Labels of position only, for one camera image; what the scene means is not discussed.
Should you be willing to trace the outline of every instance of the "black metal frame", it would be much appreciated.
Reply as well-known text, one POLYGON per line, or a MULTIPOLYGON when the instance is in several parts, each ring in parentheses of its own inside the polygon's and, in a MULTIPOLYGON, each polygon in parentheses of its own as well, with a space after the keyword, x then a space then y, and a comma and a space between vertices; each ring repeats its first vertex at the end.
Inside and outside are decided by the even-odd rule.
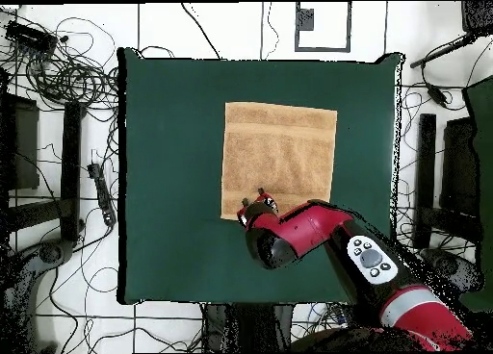
POLYGON ((83 223, 79 219, 81 120, 86 114, 78 102, 65 104, 61 199, 8 207, 9 179, 15 174, 15 115, 8 105, 9 77, 0 68, 0 344, 4 353, 34 353, 34 296, 39 278, 66 263, 78 241, 83 223), (8 257, 6 241, 16 230, 60 219, 61 239, 48 240, 8 257))
POLYGON ((418 126, 412 246, 416 249, 429 248, 431 228, 472 243, 479 243, 482 240, 482 228, 476 216, 464 215, 455 210, 433 208, 435 137, 436 115, 421 114, 418 126))
POLYGON ((79 102, 65 104, 61 199, 9 207, 12 231, 33 227, 60 217, 62 239, 78 241, 81 120, 85 114, 86 110, 79 102))

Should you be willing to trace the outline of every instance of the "green mat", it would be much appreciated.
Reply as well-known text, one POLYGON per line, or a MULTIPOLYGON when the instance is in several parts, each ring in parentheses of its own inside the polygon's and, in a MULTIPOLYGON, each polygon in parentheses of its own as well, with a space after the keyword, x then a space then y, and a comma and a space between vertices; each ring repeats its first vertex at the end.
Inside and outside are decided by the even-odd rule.
POLYGON ((266 271, 250 258, 241 226, 220 219, 224 103, 336 110, 330 200, 390 235, 401 59, 144 60, 118 50, 127 170, 126 193, 120 172, 119 194, 126 196, 118 208, 120 303, 347 300, 322 247, 297 265, 266 271))
POLYGON ((484 274, 484 287, 479 292, 462 295, 461 301, 473 311, 493 310, 493 77, 463 91, 471 119, 476 124, 473 148, 478 154, 480 187, 480 222, 483 239, 477 246, 476 258, 484 274))

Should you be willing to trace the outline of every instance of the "power adapter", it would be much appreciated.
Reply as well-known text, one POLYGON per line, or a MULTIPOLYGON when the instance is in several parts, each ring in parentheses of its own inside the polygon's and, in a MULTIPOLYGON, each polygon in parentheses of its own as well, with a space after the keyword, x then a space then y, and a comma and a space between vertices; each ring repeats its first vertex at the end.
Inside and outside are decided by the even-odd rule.
POLYGON ((440 88, 435 87, 431 84, 427 84, 428 87, 428 95, 431 98, 431 100, 437 104, 440 105, 443 108, 447 108, 447 97, 445 94, 440 90, 440 88))
POLYGON ((12 20, 7 25, 5 38, 15 43, 21 53, 44 60, 53 55, 58 41, 55 36, 12 20))

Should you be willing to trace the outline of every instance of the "control button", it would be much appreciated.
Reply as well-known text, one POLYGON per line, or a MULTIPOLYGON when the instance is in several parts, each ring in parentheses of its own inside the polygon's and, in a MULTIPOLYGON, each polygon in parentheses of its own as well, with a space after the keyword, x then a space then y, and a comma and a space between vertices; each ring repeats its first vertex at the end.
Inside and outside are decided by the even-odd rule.
POLYGON ((377 266, 382 260, 381 254, 374 249, 367 249, 366 251, 363 251, 361 257, 359 258, 361 264, 366 268, 377 266))

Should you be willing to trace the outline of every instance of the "brown towel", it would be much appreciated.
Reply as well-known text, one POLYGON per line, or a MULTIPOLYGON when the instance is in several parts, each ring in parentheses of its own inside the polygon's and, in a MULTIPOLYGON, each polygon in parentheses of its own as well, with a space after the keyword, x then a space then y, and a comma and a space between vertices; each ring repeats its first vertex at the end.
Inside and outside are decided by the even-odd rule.
POLYGON ((309 199, 328 201, 337 112, 255 102, 227 102, 221 218, 237 219, 257 189, 283 215, 309 199))

